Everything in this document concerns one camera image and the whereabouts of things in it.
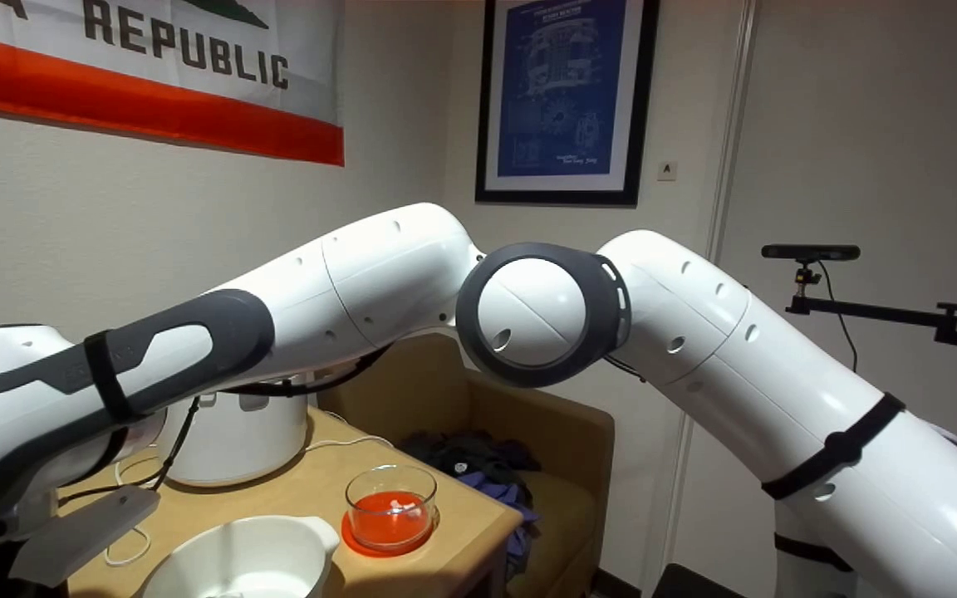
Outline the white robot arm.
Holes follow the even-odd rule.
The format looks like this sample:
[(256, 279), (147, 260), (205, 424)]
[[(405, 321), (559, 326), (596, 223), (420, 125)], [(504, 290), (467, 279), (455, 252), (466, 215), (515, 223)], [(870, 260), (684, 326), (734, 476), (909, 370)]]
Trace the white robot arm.
[(473, 247), (411, 201), (80, 342), (0, 326), (0, 572), (60, 584), (156, 504), (124, 488), (60, 518), (53, 491), (124, 458), (167, 405), (260, 391), (449, 326), (475, 366), (555, 385), (603, 359), (654, 385), (778, 504), (778, 598), (862, 584), (957, 598), (957, 443), (692, 250), (620, 234), (596, 252)]

